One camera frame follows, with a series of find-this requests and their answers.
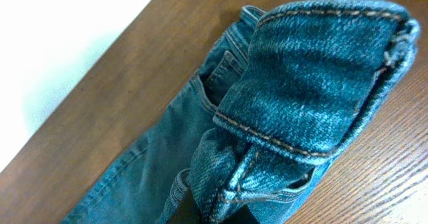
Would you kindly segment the blue denim jeans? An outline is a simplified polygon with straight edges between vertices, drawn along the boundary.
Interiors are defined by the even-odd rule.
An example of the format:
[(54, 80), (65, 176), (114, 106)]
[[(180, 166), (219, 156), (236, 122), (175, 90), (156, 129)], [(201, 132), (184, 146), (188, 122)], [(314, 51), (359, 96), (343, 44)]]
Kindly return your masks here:
[(64, 222), (167, 223), (188, 190), (201, 223), (244, 205), (285, 222), (409, 70), (420, 31), (383, 0), (244, 6)]

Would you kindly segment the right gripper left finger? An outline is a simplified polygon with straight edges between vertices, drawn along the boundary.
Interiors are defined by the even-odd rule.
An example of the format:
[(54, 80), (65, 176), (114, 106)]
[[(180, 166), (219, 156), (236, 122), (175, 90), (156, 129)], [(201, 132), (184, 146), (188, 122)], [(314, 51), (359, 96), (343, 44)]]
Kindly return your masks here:
[(188, 190), (183, 200), (180, 202), (173, 216), (167, 221), (167, 224), (200, 224), (201, 214), (193, 198), (193, 194)]

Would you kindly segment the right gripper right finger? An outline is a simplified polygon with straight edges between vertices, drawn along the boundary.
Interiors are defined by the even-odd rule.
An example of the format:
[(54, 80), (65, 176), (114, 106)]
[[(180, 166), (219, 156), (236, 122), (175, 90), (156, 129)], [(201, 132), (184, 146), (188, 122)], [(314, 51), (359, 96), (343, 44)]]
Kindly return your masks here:
[(242, 206), (230, 217), (226, 218), (222, 224), (259, 224), (247, 205)]

